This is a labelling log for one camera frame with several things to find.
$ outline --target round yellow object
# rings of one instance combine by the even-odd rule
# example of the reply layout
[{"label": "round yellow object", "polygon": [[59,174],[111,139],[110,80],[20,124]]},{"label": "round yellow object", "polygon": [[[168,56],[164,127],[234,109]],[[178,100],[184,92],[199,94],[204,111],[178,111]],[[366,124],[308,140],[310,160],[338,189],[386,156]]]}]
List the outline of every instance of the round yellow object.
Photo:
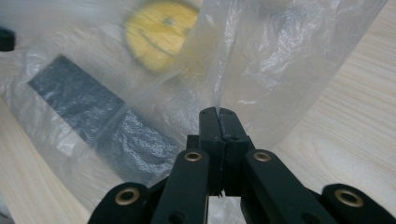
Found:
[{"label": "round yellow object", "polygon": [[126,22],[126,40],[136,59],[154,73],[168,69],[197,14],[193,7],[170,1],[139,9]]}]

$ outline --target yellow object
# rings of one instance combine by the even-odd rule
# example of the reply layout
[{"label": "yellow object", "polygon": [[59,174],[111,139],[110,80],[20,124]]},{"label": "yellow object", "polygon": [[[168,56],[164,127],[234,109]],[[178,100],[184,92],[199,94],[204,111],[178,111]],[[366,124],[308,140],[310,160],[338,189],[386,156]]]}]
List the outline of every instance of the yellow object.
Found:
[{"label": "yellow object", "polygon": [[197,13],[193,7],[171,1],[155,2],[139,9],[126,22],[126,40],[136,59],[155,73],[168,69]]}]

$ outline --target wooden floor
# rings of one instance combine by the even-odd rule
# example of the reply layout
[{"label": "wooden floor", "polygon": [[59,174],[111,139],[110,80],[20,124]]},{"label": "wooden floor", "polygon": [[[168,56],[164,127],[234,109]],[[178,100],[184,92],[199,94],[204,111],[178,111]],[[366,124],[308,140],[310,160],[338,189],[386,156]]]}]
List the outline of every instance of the wooden floor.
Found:
[{"label": "wooden floor", "polygon": [[[0,99],[0,193],[17,223],[85,223]],[[289,136],[273,148],[309,188],[354,186],[396,216],[396,0]]]}]

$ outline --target tabletop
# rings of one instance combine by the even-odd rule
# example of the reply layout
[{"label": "tabletop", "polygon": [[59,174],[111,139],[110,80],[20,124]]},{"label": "tabletop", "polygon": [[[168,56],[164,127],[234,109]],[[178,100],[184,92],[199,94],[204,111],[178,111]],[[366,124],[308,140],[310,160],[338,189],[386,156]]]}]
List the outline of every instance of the tabletop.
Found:
[{"label": "tabletop", "polygon": [[[16,223],[85,223],[90,211],[36,152],[0,98],[0,193]],[[271,149],[316,191],[358,188],[396,216],[396,0],[291,133]]]}]

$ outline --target clear plastic sheet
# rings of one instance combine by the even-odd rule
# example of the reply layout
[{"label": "clear plastic sheet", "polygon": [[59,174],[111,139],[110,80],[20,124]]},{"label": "clear plastic sheet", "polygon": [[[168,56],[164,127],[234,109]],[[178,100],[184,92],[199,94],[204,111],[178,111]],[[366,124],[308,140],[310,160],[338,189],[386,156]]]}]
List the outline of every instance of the clear plastic sheet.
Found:
[{"label": "clear plastic sheet", "polygon": [[[198,113],[206,107],[233,110],[255,146],[270,149],[315,102],[386,0],[186,1],[199,8],[196,23],[171,66],[155,74],[125,39],[125,22],[146,3],[0,0],[0,26],[17,34],[16,50],[0,52],[0,92],[49,167],[91,211],[119,183],[151,186],[167,176],[187,134],[198,133]],[[28,84],[59,55],[125,104],[90,141]],[[104,110],[92,105],[80,113],[95,117]],[[125,142],[123,154],[110,148],[104,158],[95,140],[126,111],[145,128],[126,127],[112,139]],[[136,153],[124,138],[139,142],[153,132],[166,139],[163,149]],[[122,155],[131,165],[114,169]],[[225,214],[237,201],[212,202],[209,220],[232,223]]]}]

